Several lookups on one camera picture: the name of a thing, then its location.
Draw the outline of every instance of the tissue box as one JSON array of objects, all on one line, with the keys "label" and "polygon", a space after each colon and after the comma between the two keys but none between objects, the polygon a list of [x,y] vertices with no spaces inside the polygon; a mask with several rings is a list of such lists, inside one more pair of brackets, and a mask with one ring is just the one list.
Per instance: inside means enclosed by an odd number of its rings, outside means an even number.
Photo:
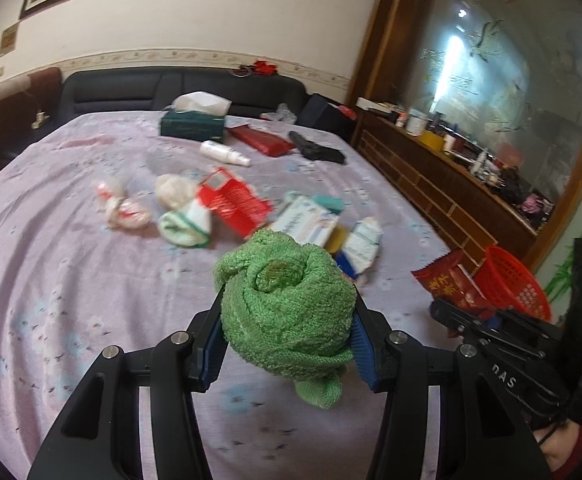
[{"label": "tissue box", "polygon": [[204,142],[225,142],[225,117],[202,112],[175,112],[169,110],[160,121],[160,135]]},{"label": "tissue box", "polygon": [[324,247],[337,222],[337,215],[300,195],[269,229],[289,235],[300,245],[316,244]]},{"label": "tissue box", "polygon": [[338,267],[355,280],[373,265],[380,248],[381,237],[382,228],[372,216],[358,222],[335,255]]}]

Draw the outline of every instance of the wallpaper border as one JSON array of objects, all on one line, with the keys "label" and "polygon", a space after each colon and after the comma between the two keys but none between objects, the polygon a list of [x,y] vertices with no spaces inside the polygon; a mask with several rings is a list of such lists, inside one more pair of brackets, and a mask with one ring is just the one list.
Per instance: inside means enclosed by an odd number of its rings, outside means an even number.
[{"label": "wallpaper border", "polygon": [[266,56],[254,56],[239,52],[225,52],[222,50],[205,50],[198,48],[139,48],[130,50],[116,50],[101,54],[91,54],[50,63],[44,67],[28,70],[35,72],[49,66],[58,66],[63,76],[89,68],[106,68],[114,66],[139,66],[147,64],[167,64],[181,66],[215,66],[220,68],[238,67],[241,64],[252,64],[256,59],[265,59],[275,63],[282,75],[303,79],[318,84],[331,86],[346,91],[350,79],[341,75],[317,70],[292,61],[275,59]]}]

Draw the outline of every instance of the wooden dresser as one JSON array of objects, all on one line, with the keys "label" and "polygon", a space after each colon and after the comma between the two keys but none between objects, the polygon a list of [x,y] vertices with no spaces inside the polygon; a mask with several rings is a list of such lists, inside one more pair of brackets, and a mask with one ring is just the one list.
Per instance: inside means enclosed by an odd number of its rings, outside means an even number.
[{"label": "wooden dresser", "polygon": [[460,247],[472,274],[497,244],[522,260],[537,232],[500,197],[442,153],[403,128],[362,112],[354,148],[430,222],[449,248]]}]

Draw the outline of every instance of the white plastic bag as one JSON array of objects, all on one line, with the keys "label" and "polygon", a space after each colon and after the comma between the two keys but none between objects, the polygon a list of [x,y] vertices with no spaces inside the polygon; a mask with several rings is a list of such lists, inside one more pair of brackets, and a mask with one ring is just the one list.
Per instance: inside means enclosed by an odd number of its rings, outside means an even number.
[{"label": "white plastic bag", "polygon": [[274,123],[295,124],[297,117],[289,110],[289,107],[282,103],[277,107],[277,111],[261,114],[260,119],[266,119]]},{"label": "white plastic bag", "polygon": [[178,97],[173,102],[176,112],[203,112],[223,117],[229,111],[231,101],[208,92],[191,92]]},{"label": "white plastic bag", "polygon": [[153,220],[151,209],[133,198],[112,197],[105,209],[107,225],[111,228],[142,229]]},{"label": "white plastic bag", "polygon": [[177,211],[196,198],[199,184],[176,174],[160,175],[155,180],[155,195],[162,207]]},{"label": "white plastic bag", "polygon": [[111,198],[124,198],[127,196],[127,190],[117,178],[107,177],[95,180],[92,185],[95,189],[98,211],[103,211]]}]

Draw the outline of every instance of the black glove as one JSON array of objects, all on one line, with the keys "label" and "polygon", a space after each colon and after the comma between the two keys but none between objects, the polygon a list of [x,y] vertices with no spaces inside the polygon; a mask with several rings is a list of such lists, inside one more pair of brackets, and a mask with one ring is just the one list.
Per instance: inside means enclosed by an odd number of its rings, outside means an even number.
[{"label": "black glove", "polygon": [[311,140],[305,139],[298,132],[289,132],[289,139],[300,150],[302,156],[309,160],[326,160],[327,162],[337,162],[338,164],[345,164],[347,161],[344,153],[311,142]]}]

